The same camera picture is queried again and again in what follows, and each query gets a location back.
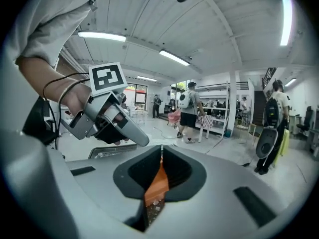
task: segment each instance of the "hand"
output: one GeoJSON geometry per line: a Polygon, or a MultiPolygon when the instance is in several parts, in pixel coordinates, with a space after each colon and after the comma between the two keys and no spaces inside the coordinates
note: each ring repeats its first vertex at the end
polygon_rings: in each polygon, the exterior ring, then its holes
{"type": "MultiPolygon", "coordinates": [[[[89,97],[91,94],[91,88],[84,84],[75,85],[72,90],[64,97],[63,103],[70,109],[70,112],[76,116],[80,111],[84,109],[89,97]]],[[[110,102],[106,102],[103,108],[101,109],[102,113],[104,113],[108,107],[111,106],[110,102]]],[[[118,114],[115,117],[116,121],[121,121],[123,116],[118,114]]],[[[115,145],[120,145],[121,142],[115,142],[115,145]]]]}

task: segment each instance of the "white floor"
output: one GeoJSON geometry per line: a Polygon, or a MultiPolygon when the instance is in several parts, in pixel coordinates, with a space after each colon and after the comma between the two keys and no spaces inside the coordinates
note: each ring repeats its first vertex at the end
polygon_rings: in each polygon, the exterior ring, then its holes
{"type": "MultiPolygon", "coordinates": [[[[136,122],[149,136],[150,145],[174,144],[182,148],[227,159],[238,165],[250,162],[255,153],[252,140],[245,143],[243,138],[221,139],[212,134],[206,139],[204,133],[201,143],[186,144],[183,139],[176,138],[177,129],[167,125],[164,120],[145,116],[145,118],[136,119],[136,122]]],[[[194,138],[198,139],[199,131],[195,130],[194,132],[194,138]]],[[[133,144],[133,142],[122,141],[121,144],[133,144]]],[[[65,155],[66,161],[87,159],[93,148],[106,146],[110,145],[98,141],[94,137],[77,140],[68,133],[63,134],[59,139],[59,150],[65,155]]],[[[319,175],[319,162],[313,161],[310,153],[303,150],[290,148],[285,156],[280,157],[276,168],[271,167],[271,170],[262,176],[254,172],[257,161],[258,158],[255,157],[250,166],[245,169],[273,187],[287,204],[307,192],[319,175]]]]}

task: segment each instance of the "person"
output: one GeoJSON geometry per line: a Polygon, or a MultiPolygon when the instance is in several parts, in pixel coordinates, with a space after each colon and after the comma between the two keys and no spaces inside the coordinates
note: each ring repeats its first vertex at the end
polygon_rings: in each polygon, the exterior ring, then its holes
{"type": "Polygon", "coordinates": [[[181,109],[181,114],[180,114],[180,126],[179,130],[177,133],[177,138],[182,138],[183,137],[183,130],[187,128],[187,140],[185,141],[186,143],[195,143],[195,140],[192,139],[193,137],[193,128],[195,127],[196,124],[196,117],[197,117],[197,106],[199,107],[202,116],[205,116],[205,112],[203,109],[203,105],[201,103],[200,97],[198,92],[195,91],[195,82],[189,82],[188,83],[188,90],[190,94],[190,104],[187,108],[182,108],[181,109]]]}
{"type": "Polygon", "coordinates": [[[269,166],[273,163],[273,161],[276,158],[276,155],[279,151],[281,142],[284,137],[285,129],[288,124],[288,119],[289,119],[289,110],[288,110],[288,98],[284,91],[283,83],[280,80],[276,80],[273,82],[273,93],[271,94],[270,98],[274,98],[277,100],[279,107],[282,108],[282,121],[280,121],[279,126],[277,127],[277,132],[278,132],[278,138],[275,143],[275,146],[273,150],[270,152],[268,157],[259,159],[257,162],[257,167],[255,168],[255,172],[259,173],[260,175],[268,173],[269,166]]]}
{"type": "Polygon", "coordinates": [[[240,120],[242,120],[243,118],[243,114],[244,114],[244,110],[246,110],[246,100],[247,98],[246,97],[243,97],[242,100],[240,101],[240,104],[239,104],[239,113],[238,113],[238,118],[240,120]]]}
{"type": "Polygon", "coordinates": [[[157,95],[154,96],[154,105],[153,105],[153,118],[155,119],[155,112],[157,112],[157,118],[160,118],[159,109],[160,109],[160,99],[157,95]]]}
{"type": "MultiPolygon", "coordinates": [[[[1,60],[18,66],[19,71],[39,96],[44,86],[64,75],[53,70],[59,53],[88,13],[95,11],[96,0],[29,0],[8,33],[1,60]]],[[[58,102],[64,90],[76,80],[65,78],[50,84],[45,95],[58,102]]],[[[91,89],[78,84],[61,103],[73,115],[84,109],[91,89]]],[[[116,120],[123,119],[118,115],[116,120]]]]}

